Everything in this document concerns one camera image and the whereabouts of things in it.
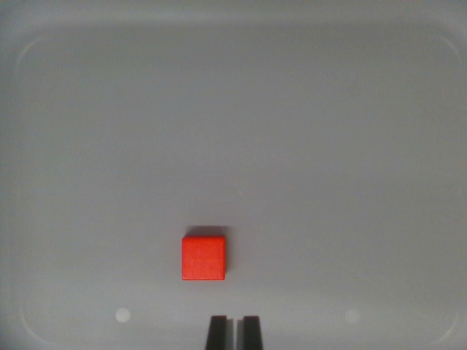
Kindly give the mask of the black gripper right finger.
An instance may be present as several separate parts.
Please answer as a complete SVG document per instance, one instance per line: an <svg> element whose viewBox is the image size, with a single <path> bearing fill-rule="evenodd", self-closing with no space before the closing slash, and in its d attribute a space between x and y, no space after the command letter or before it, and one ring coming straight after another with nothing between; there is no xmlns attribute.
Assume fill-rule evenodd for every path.
<svg viewBox="0 0 467 350"><path fill-rule="evenodd" d="M263 350L263 339L258 316L244 316L237 322L236 348L238 350Z"/></svg>

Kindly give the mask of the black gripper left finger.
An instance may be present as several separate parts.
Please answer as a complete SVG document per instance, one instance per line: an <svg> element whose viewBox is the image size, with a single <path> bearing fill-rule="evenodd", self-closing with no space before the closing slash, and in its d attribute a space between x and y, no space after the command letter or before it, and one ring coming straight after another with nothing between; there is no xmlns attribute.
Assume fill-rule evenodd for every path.
<svg viewBox="0 0 467 350"><path fill-rule="evenodd" d="M229 350L234 348L233 320L226 315L212 316L206 340L206 350Z"/></svg>

